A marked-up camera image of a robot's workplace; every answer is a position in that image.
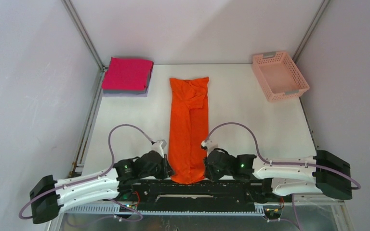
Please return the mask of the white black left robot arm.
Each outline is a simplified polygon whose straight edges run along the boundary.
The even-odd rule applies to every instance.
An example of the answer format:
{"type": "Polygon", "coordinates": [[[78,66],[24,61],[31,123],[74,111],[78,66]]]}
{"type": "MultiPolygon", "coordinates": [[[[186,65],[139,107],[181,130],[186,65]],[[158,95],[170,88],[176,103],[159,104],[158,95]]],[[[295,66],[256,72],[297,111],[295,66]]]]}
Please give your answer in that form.
{"type": "Polygon", "coordinates": [[[32,222],[42,224],[73,207],[99,200],[118,197],[125,201],[132,197],[131,185],[139,180],[147,177],[164,180],[173,175],[167,155],[156,151],[120,160],[111,169],[87,176],[55,180],[48,175],[29,193],[32,222]]]}

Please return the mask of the orange t shirt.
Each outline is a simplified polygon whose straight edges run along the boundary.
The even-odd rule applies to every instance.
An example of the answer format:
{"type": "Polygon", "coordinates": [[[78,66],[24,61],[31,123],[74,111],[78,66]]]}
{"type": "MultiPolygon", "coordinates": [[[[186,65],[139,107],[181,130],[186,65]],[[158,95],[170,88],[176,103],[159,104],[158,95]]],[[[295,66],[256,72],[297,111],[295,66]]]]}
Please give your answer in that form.
{"type": "Polygon", "coordinates": [[[171,179],[180,184],[192,184],[205,178],[207,151],[201,148],[201,143],[209,133],[209,80],[209,77],[170,78],[168,159],[175,172],[171,179]]]}

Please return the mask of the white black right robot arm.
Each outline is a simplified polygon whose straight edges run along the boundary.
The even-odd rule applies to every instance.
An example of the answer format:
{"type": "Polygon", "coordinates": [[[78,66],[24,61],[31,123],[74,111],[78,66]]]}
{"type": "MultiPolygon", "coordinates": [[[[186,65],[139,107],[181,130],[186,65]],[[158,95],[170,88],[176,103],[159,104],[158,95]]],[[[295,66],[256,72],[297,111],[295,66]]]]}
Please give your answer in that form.
{"type": "Polygon", "coordinates": [[[318,150],[297,159],[261,159],[254,154],[229,154],[214,148],[204,158],[205,176],[218,181],[223,176],[249,182],[262,180],[261,195],[267,201],[296,193],[321,193],[338,200],[351,200],[351,166],[334,154],[318,150]]]}

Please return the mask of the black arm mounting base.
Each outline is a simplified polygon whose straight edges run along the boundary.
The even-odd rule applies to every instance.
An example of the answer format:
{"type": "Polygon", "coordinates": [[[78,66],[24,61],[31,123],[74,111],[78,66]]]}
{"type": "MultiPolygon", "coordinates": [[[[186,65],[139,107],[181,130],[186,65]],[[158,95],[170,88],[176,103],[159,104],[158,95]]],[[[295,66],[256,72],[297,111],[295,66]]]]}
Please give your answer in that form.
{"type": "Polygon", "coordinates": [[[179,184],[172,180],[140,180],[120,186],[118,202],[133,202],[140,212],[253,213],[258,205],[291,202],[271,192],[268,180],[203,180],[179,184]]]}

